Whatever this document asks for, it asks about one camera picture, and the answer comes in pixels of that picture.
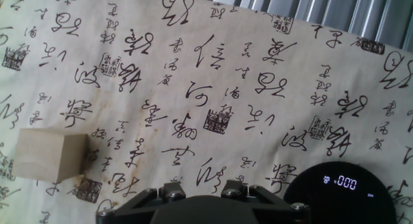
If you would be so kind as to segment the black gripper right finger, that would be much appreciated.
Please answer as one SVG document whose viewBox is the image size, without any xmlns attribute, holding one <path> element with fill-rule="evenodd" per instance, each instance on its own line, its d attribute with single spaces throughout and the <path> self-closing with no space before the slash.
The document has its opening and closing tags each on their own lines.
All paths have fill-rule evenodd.
<svg viewBox="0 0 413 224">
<path fill-rule="evenodd" d="M 230 223 L 311 224 L 310 206 L 287 203 L 260 185 L 228 180 L 221 192 L 221 211 Z"/>
</svg>

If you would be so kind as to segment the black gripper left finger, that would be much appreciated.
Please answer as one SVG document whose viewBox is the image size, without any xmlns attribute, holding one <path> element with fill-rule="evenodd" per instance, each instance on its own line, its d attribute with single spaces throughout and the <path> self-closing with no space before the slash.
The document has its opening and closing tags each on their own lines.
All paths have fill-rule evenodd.
<svg viewBox="0 0 413 224">
<path fill-rule="evenodd" d="M 150 223 L 155 212 L 164 205 L 186 198 L 178 182 L 160 188 L 146 188 L 118 209 L 105 209 L 96 214 L 96 224 Z"/>
</svg>

